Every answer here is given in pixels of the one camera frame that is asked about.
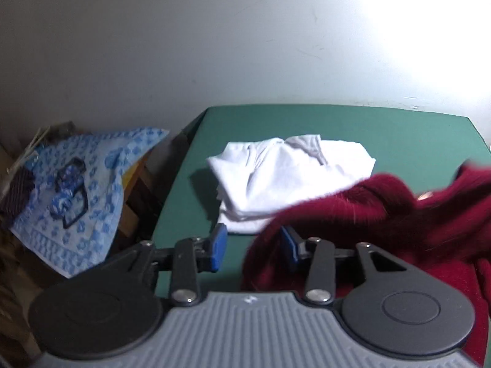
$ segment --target blue floral cloth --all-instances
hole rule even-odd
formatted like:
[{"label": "blue floral cloth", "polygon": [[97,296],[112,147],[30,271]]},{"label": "blue floral cloth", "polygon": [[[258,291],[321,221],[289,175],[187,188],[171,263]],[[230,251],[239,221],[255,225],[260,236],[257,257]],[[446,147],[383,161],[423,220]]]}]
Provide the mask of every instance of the blue floral cloth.
[{"label": "blue floral cloth", "polygon": [[[167,134],[158,128],[139,128],[112,134],[79,135],[38,150],[39,158],[32,168],[35,189],[11,231],[65,277],[102,262],[116,234],[123,208],[122,175]],[[57,171],[73,157],[81,158],[87,168],[84,183],[89,210],[64,230],[62,221],[53,219],[48,207],[56,194]],[[65,216],[67,221],[81,209],[83,198],[79,193]]]}]

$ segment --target red fuzzy fabric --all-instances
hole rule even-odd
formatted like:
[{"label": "red fuzzy fabric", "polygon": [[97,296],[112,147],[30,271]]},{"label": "red fuzzy fabric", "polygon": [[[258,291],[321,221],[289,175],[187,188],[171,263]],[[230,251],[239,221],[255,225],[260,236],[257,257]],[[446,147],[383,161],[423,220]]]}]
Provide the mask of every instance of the red fuzzy fabric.
[{"label": "red fuzzy fabric", "polygon": [[303,294],[305,277],[291,275],[279,251],[282,225],[338,248],[373,243],[460,290],[476,312],[463,350],[483,364],[491,301],[490,168],[462,165],[448,188],[421,201],[398,178],[376,174],[347,191],[292,206],[252,243],[244,260],[243,290]]}]

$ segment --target green table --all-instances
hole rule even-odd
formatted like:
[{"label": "green table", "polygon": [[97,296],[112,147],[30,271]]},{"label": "green table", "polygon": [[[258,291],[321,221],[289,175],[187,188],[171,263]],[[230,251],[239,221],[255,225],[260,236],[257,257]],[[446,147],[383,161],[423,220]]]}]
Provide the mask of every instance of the green table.
[{"label": "green table", "polygon": [[[399,176],[414,192],[447,186],[466,159],[491,164],[483,139],[466,117],[391,108],[340,105],[244,105],[208,109],[168,195],[153,239],[171,247],[206,236],[215,225],[217,181],[205,159],[228,142],[262,141],[301,134],[360,142],[376,158],[374,173]],[[251,236],[230,236],[222,269],[199,275],[203,291],[238,290],[242,257]],[[161,273],[157,294],[167,294]]]}]

